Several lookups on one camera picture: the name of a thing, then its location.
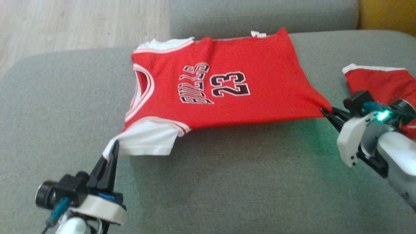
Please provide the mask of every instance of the jersey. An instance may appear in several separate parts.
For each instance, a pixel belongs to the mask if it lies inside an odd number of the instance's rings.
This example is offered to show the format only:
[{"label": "jersey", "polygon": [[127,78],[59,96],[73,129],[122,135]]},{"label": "jersey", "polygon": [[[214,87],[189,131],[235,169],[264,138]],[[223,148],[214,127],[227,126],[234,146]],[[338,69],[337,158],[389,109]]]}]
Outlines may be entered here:
[{"label": "jersey", "polygon": [[[416,80],[404,68],[350,64],[342,72],[352,94],[368,90],[377,102],[390,105],[397,99],[404,99],[416,107]],[[402,130],[408,137],[416,138],[416,121]]]},{"label": "jersey", "polygon": [[177,136],[198,128],[316,118],[321,107],[332,109],[308,82],[285,29],[266,38],[154,40],[131,59],[136,94],[116,137],[126,154],[169,154]]}]

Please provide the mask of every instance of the sofa cushion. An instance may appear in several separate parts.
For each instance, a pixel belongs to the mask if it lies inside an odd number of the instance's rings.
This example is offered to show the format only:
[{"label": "sofa cushion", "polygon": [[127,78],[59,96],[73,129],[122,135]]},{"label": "sofa cushion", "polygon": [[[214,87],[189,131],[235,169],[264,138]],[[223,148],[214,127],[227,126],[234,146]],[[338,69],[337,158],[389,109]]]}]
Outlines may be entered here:
[{"label": "sofa cushion", "polygon": [[[406,67],[416,39],[390,31],[290,35],[311,84],[334,106],[349,95],[346,65]],[[0,227],[39,233],[47,179],[90,172],[124,126],[135,91],[134,47],[43,54],[0,81]],[[126,225],[109,233],[396,233],[416,216],[363,162],[347,167],[326,119],[203,129],[170,156],[121,156],[115,190]]]},{"label": "sofa cushion", "polygon": [[287,1],[175,0],[170,3],[172,38],[244,37],[251,30],[275,33],[352,30],[357,0]]}]

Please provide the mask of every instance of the green led light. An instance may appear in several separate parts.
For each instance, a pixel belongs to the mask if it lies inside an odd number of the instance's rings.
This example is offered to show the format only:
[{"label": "green led light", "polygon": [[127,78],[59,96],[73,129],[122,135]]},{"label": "green led light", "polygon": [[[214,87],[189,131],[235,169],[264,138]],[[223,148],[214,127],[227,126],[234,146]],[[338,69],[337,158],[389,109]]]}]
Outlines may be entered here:
[{"label": "green led light", "polygon": [[387,118],[387,116],[389,116],[390,112],[388,110],[384,111],[384,112],[378,112],[377,113],[377,120],[379,121],[383,121],[385,118]]}]

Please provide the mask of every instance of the white armhole trim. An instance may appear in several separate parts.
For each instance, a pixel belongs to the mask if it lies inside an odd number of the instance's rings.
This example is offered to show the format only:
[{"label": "white armhole trim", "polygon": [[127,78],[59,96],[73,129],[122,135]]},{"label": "white armhole trim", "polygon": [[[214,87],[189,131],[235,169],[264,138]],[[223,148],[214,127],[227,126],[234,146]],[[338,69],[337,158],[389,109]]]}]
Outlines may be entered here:
[{"label": "white armhole trim", "polygon": [[[153,94],[153,91],[155,89],[155,82],[153,80],[152,75],[142,66],[138,64],[133,64],[133,70],[134,74],[136,76],[136,93],[133,96],[133,99],[131,100],[131,106],[130,110],[126,113],[125,121],[127,122],[129,119],[131,119],[138,111],[139,109],[144,105],[144,103],[150,98],[150,96]],[[140,82],[139,78],[137,77],[137,73],[141,72],[146,75],[147,79],[147,87],[144,90],[143,94],[140,92]]]},{"label": "white armhole trim", "polygon": [[143,43],[137,47],[133,54],[150,52],[150,53],[168,53],[184,48],[192,44],[194,37],[186,39],[171,39],[165,42],[159,42],[153,39],[150,42]]},{"label": "white armhole trim", "polygon": [[146,117],[111,139],[103,151],[103,157],[109,159],[116,140],[120,143],[119,155],[169,155],[176,137],[189,131],[190,128],[181,122]]},{"label": "white armhole trim", "polygon": [[367,69],[367,70],[377,70],[377,71],[385,71],[385,72],[389,72],[389,71],[396,71],[396,70],[406,70],[405,68],[400,68],[400,67],[372,67],[372,66],[357,66],[354,63],[344,67],[342,69],[342,73],[347,73],[351,70],[355,70],[355,69]]}]

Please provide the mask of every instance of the blue light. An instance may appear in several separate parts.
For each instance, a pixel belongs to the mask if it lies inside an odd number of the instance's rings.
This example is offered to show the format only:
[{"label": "blue light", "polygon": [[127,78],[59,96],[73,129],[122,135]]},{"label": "blue light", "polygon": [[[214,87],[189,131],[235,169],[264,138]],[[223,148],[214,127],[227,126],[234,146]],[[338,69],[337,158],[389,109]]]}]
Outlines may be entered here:
[{"label": "blue light", "polygon": [[113,197],[113,196],[110,196],[110,195],[105,195],[105,194],[102,194],[102,193],[98,193],[98,195],[100,196],[100,197],[103,197],[103,198],[107,198],[107,199],[111,199],[111,200],[114,200],[115,199],[115,197]]}]

